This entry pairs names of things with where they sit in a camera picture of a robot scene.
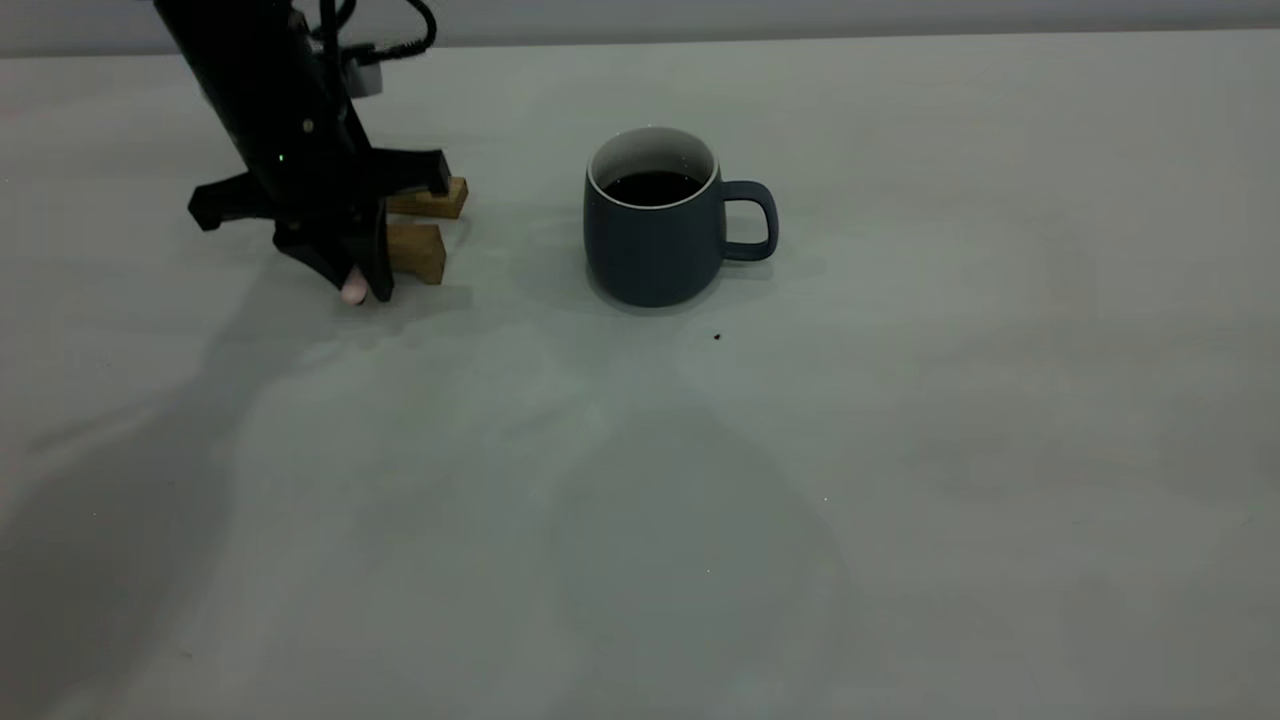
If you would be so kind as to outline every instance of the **mug handle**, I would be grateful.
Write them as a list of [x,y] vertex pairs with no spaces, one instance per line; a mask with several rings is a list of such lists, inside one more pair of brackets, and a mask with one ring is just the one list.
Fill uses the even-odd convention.
[[755,181],[724,181],[724,201],[748,200],[764,210],[764,220],[769,225],[769,238],[764,242],[742,245],[726,242],[724,258],[730,260],[764,260],[778,249],[778,208],[773,204],[769,188]]

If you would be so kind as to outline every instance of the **dark blue mug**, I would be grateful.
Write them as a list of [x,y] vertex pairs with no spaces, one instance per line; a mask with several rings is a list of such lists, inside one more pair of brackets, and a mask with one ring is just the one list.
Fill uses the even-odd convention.
[[[764,242],[728,242],[724,204],[732,200],[764,210]],[[582,232],[600,287],[623,302],[660,307],[701,292],[723,260],[773,255],[778,209],[763,184],[721,179],[719,161],[698,137],[646,127],[613,137],[591,155]]]

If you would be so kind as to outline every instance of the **ceramic mug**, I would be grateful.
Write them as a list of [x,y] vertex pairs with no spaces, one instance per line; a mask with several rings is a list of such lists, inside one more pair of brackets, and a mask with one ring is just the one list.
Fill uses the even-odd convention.
[[[768,237],[731,243],[724,204],[755,202]],[[591,155],[584,208],[586,259],[600,286],[631,305],[675,305],[701,292],[723,260],[764,260],[778,246],[778,210],[767,187],[721,179],[705,142],[673,128],[618,135]]]

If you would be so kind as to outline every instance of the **wooden block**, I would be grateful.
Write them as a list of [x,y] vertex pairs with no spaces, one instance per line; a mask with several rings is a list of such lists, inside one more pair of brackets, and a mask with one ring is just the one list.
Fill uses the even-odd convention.
[[387,224],[392,272],[413,273],[426,284],[444,281],[444,240],[439,225]]
[[387,211],[401,215],[420,215],[424,218],[453,218],[462,214],[462,205],[467,201],[467,181],[457,176],[449,178],[448,195],[431,195],[430,192],[413,192],[411,195],[397,195],[387,199]]

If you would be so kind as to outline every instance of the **gray wall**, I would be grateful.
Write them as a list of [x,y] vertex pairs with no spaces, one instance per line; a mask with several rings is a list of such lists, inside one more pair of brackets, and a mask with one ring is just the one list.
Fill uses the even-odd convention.
[[[314,8],[315,0],[298,6]],[[444,45],[1170,29],[1280,24],[1280,0],[434,0]],[[413,12],[362,0],[352,36],[403,37]],[[0,54],[172,50],[150,3],[0,0]]]

